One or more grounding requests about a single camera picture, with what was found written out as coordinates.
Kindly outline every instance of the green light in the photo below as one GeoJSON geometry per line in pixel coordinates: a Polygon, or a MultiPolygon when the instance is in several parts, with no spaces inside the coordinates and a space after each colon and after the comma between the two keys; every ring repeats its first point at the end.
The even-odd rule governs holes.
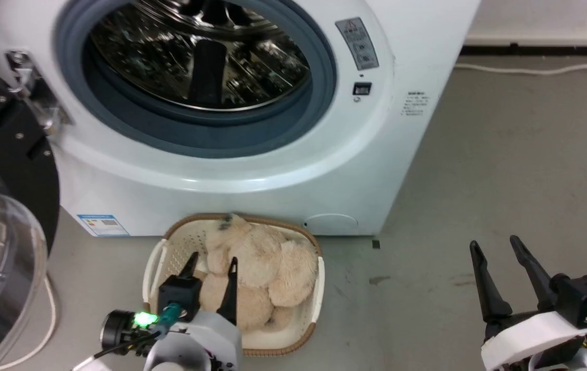
{"type": "Polygon", "coordinates": [[[157,320],[158,316],[155,314],[140,312],[135,314],[135,317],[133,318],[133,323],[136,324],[136,326],[147,327],[152,323],[156,322],[157,320]]]}

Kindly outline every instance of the laundry basket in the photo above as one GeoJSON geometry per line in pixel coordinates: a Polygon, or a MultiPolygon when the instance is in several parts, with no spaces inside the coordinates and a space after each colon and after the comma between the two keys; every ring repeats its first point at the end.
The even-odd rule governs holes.
{"type": "MultiPolygon", "coordinates": [[[[152,251],[142,281],[142,298],[145,309],[157,312],[158,287],[170,275],[178,275],[195,251],[206,255],[204,242],[206,231],[217,228],[215,221],[226,214],[197,214],[185,218],[173,225],[152,251]]],[[[325,288],[325,267],[321,247],[316,238],[299,226],[279,221],[251,216],[242,216],[254,225],[269,225],[277,228],[287,238],[308,240],[316,247],[318,253],[318,275],[314,292],[307,300],[294,308],[294,314],[288,327],[274,333],[252,331],[243,334],[243,354],[247,357],[276,357],[287,355],[302,347],[309,340],[321,310],[325,288]]],[[[206,259],[199,259],[197,270],[207,272],[206,259]]]]}

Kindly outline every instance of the brown basket rim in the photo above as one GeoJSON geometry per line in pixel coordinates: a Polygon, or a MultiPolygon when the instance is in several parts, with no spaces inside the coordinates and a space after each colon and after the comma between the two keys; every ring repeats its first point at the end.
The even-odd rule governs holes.
{"type": "MultiPolygon", "coordinates": [[[[312,235],[308,230],[306,230],[300,226],[292,225],[290,223],[284,223],[281,221],[275,221],[273,219],[262,218],[259,216],[249,216],[249,215],[243,215],[243,214],[238,214],[238,213],[237,213],[237,215],[239,215],[241,218],[244,218],[249,223],[277,226],[279,228],[284,228],[284,229],[293,230],[295,232],[298,232],[298,233],[304,235],[309,240],[309,242],[311,242],[312,245],[314,247],[316,247],[316,252],[318,253],[318,256],[320,256],[320,257],[323,256],[323,250],[321,249],[320,244],[316,240],[316,237],[314,237],[314,235],[312,235]]],[[[164,238],[166,240],[169,240],[170,237],[174,234],[174,232],[176,230],[178,230],[178,228],[180,228],[182,225],[185,225],[187,223],[194,222],[194,221],[217,221],[218,219],[222,219],[226,216],[227,216],[227,213],[208,213],[208,214],[190,215],[186,218],[181,219],[180,221],[175,223],[173,226],[171,226],[167,230],[167,232],[165,233],[164,238]]],[[[300,338],[300,340],[296,341],[295,344],[289,345],[286,348],[244,349],[243,355],[246,357],[279,357],[279,356],[288,355],[288,354],[300,349],[303,345],[305,345],[305,343],[309,340],[309,338],[312,337],[312,334],[314,333],[315,329],[316,329],[316,323],[312,322],[311,324],[309,324],[309,327],[307,327],[307,331],[305,331],[302,338],[300,338]]]]}

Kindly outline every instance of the gray rubber gasket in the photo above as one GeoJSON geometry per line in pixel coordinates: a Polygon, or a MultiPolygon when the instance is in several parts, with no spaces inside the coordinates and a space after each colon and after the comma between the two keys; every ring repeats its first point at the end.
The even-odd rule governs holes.
{"type": "Polygon", "coordinates": [[[101,122],[154,148],[205,158],[246,157],[280,148],[307,133],[328,109],[337,81],[331,47],[291,0],[231,2],[274,22],[300,47],[311,75],[300,93],[259,110],[201,112],[163,103],[121,78],[108,78],[86,50],[88,33],[129,0],[76,0],[64,9],[54,45],[62,74],[76,98],[101,122]]]}

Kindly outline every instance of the blue and white sticker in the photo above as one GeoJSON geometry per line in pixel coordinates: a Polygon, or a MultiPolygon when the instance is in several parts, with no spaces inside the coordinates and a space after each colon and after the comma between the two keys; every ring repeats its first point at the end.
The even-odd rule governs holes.
{"type": "Polygon", "coordinates": [[[78,218],[98,237],[120,237],[130,235],[114,215],[79,214],[78,218]]]}

